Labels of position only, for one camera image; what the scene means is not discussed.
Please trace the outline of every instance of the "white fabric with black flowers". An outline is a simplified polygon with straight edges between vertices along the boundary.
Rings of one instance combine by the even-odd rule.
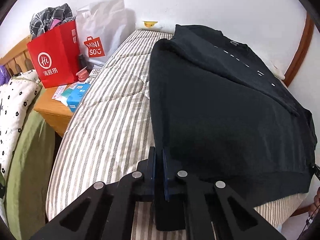
[[[6,221],[3,202],[11,159],[29,105],[40,91],[36,71],[30,70],[12,77],[0,86],[0,215]]]

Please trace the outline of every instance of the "white circle logo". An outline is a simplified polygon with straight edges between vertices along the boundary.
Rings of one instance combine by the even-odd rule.
[[[51,57],[48,53],[45,52],[41,52],[38,55],[38,63],[40,65],[40,67],[44,68],[44,69],[48,69],[51,67],[52,64],[52,60]]]

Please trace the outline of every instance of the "white shopping bag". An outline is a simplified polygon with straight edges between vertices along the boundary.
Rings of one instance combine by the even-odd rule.
[[[124,0],[102,0],[79,9],[76,30],[86,60],[107,62],[129,36]]]

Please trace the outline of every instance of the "green blanket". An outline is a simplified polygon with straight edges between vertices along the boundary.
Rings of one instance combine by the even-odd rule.
[[[55,135],[30,105],[7,179],[6,214],[17,240],[28,240],[45,225],[45,201],[52,167]]]

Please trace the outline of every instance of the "black cable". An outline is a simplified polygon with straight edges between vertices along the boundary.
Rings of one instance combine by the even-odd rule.
[[[313,214],[319,209],[319,207],[320,207],[320,204],[317,206],[317,208],[314,210],[314,212],[311,214],[311,216],[306,220],[306,224],[305,224],[303,230],[301,231],[299,237],[302,235],[303,231],[305,230],[306,226],[307,226],[308,223],[309,223],[309,220],[312,218]]]

